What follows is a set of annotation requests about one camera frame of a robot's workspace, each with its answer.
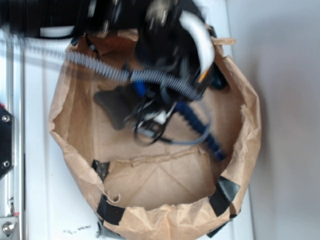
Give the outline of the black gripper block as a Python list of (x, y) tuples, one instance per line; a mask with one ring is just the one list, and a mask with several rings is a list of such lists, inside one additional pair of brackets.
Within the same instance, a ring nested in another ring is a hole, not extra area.
[(211, 81), (214, 46), (201, 10), (192, 0), (149, 0), (138, 28), (137, 59), (152, 73), (139, 77), (152, 110), (202, 95)]

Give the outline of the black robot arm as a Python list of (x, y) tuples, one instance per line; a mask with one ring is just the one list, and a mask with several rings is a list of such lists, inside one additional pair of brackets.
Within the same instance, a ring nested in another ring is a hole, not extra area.
[(5, 41), (41, 51), (71, 39), (61, 56), (114, 84), (95, 102), (111, 114), (155, 113), (200, 101), (215, 49), (192, 0), (3, 0)]

